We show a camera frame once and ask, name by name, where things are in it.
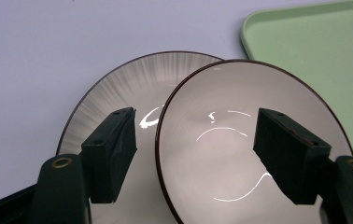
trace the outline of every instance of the white plate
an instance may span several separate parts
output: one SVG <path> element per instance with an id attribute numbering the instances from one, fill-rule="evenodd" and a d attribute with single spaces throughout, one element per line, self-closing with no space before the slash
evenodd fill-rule
<path id="1" fill-rule="evenodd" d="M 316 205 L 295 205 L 253 151 L 258 109 L 295 119 L 351 155 L 346 135 L 321 98 L 297 77 L 252 61 L 210 64 L 177 86 L 162 111 L 156 162 L 179 223 L 320 223 Z"/>
<path id="2" fill-rule="evenodd" d="M 150 54 L 108 73 L 78 103 L 61 137 L 60 154 L 78 154 L 83 141 L 112 111 L 127 106 L 136 109 L 138 150 L 117 201 L 92 204 L 94 223 L 175 223 L 156 173 L 154 142 L 158 117 L 181 80 L 219 60 L 187 51 Z"/>

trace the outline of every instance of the plate rim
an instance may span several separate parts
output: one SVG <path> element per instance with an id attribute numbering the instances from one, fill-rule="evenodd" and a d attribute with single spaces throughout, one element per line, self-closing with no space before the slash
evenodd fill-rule
<path id="1" fill-rule="evenodd" d="M 171 213 L 173 214 L 174 218 L 176 219 L 176 222 L 178 224 L 183 224 L 184 222 L 182 221 L 181 217 L 179 216 L 177 210 L 175 209 L 171 198 L 168 194 L 167 188 L 165 186 L 165 182 L 163 179 L 163 174 L 162 174 L 162 166 L 161 166 L 161 162 L 160 162 L 160 148 L 159 148 L 159 144 L 160 144 L 160 135 L 162 132 L 162 122 L 165 116 L 165 113 L 167 112 L 168 106 L 171 104 L 173 98 L 176 96 L 177 92 L 182 88 L 183 85 L 186 84 L 186 82 L 188 82 L 192 77 L 196 76 L 197 74 L 203 72 L 204 70 L 219 65 L 219 64 L 226 64 L 226 63 L 255 63 L 255 64 L 260 64 L 260 65 L 264 65 L 270 68 L 274 68 L 275 70 L 278 70 L 282 73 L 284 73 L 285 75 L 294 78 L 296 81 L 300 82 L 301 84 L 303 84 L 309 91 L 311 91 L 312 93 L 314 93 L 314 95 L 320 100 L 321 103 L 323 103 L 326 108 L 331 112 L 332 116 L 334 117 L 334 119 L 336 120 L 338 126 L 340 127 L 343 136 L 346 138 L 346 141 L 348 143 L 348 147 L 349 150 L 351 152 L 351 156 L 353 156 L 353 149 L 351 146 L 351 143 L 346 135 L 346 131 L 343 127 L 343 125 L 341 124 L 340 120 L 336 117 L 336 115 L 333 113 L 332 109 L 328 106 L 328 104 L 322 99 L 322 97 L 320 97 L 320 95 L 314 91 L 314 89 L 312 89 L 310 86 L 308 86 L 305 82 L 303 82 L 301 79 L 299 79 L 298 77 L 296 77 L 295 75 L 293 75 L 292 73 L 277 67 L 275 65 L 269 64 L 269 63 L 264 63 L 264 62 L 260 62 L 260 61 L 255 61 L 255 60 L 250 60 L 250 59 L 231 59 L 231 60 L 223 60 L 220 62 L 215 62 L 215 63 L 211 63 L 208 64 L 198 70 L 196 70 L 195 72 L 191 73 L 190 75 L 188 75 L 187 77 L 185 77 L 177 86 L 176 88 L 173 90 L 173 92 L 170 94 L 170 96 L 168 97 L 167 101 L 164 104 L 164 107 L 162 109 L 162 113 L 160 114 L 159 117 L 159 123 L 157 125 L 157 129 L 156 129 L 156 137 L 155 137 L 155 161 L 156 161 L 156 170 L 157 170 L 157 174 L 159 177 L 159 182 L 160 182 L 160 186 L 162 188 L 162 194 L 164 195 L 165 200 L 167 201 L 168 207 L 171 210 Z"/>
<path id="2" fill-rule="evenodd" d="M 58 142 L 57 145 L 57 150 L 56 150 L 56 154 L 55 155 L 59 155 L 61 152 L 61 146 L 63 144 L 64 141 L 64 137 L 65 137 L 65 133 L 66 130 L 69 127 L 69 124 L 71 123 L 72 118 L 75 116 L 75 113 L 77 112 L 78 108 L 81 106 L 81 104 L 83 103 L 83 101 L 86 99 L 86 97 L 90 94 L 90 92 L 101 82 L 103 81 L 106 77 L 110 76 L 111 74 L 113 74 L 114 72 L 118 71 L 119 69 L 121 69 L 122 67 L 124 67 L 125 65 L 129 64 L 129 63 L 133 63 L 135 61 L 141 60 L 143 58 L 147 58 L 147 57 L 151 57 L 154 55 L 161 55 L 161 54 L 171 54 L 171 53 L 189 53 L 189 54 L 197 54 L 197 55 L 203 55 L 203 56 L 208 56 L 208 57 L 212 57 L 218 60 L 223 61 L 223 59 L 221 59 L 220 57 L 211 55 L 211 54 L 207 54 L 207 53 L 202 53 L 202 52 L 196 52 L 196 51 L 189 51 L 189 50 L 167 50 L 167 51 L 158 51 L 158 52 L 154 52 L 154 53 L 150 53 L 150 54 L 146 54 L 137 58 L 134 58 L 126 63 L 123 63 L 119 66 L 117 66 L 116 68 L 112 69 L 110 72 L 106 73 L 104 76 L 102 76 L 100 79 L 98 79 L 85 93 L 84 95 L 80 98 L 80 100 L 78 101 L 77 105 L 74 107 L 74 109 L 72 110 L 72 113 L 70 114 L 70 116 L 68 117 L 67 122 L 64 125 L 63 128 L 63 132 L 60 136 L 60 140 Z"/>

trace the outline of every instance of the plate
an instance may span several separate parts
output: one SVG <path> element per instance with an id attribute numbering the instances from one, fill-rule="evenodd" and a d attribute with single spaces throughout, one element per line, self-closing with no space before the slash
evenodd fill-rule
<path id="1" fill-rule="evenodd" d="M 111 112 L 136 109 L 138 150 L 113 204 L 92 204 L 94 223 L 175 223 L 156 173 L 154 143 L 158 117 L 177 84 L 219 58 L 168 51 L 149 54 L 121 65 L 101 78 L 83 96 L 67 121 L 58 152 L 78 154 L 80 145 Z"/>
<path id="2" fill-rule="evenodd" d="M 320 200 L 295 205 L 253 151 L 259 108 L 285 113 L 351 155 L 343 128 L 299 78 L 267 63 L 212 63 L 167 100 L 156 134 L 156 164 L 178 223 L 320 223 Z"/>
<path id="3" fill-rule="evenodd" d="M 249 59 L 281 67 L 310 85 L 353 147 L 353 1 L 253 13 L 241 40 Z"/>

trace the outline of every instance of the white background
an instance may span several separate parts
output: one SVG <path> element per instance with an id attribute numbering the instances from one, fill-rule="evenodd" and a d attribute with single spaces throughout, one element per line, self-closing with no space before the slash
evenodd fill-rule
<path id="1" fill-rule="evenodd" d="M 72 110 L 107 72 L 167 50 L 246 58 L 248 14 L 324 1 L 0 1 L 0 199 L 36 182 Z"/>

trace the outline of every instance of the light green tray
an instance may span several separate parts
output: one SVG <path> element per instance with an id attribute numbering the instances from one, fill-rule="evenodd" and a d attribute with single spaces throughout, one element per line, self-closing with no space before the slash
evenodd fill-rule
<path id="1" fill-rule="evenodd" d="M 241 40 L 250 59 L 312 87 L 353 147 L 353 1 L 256 12 L 246 18 Z"/>

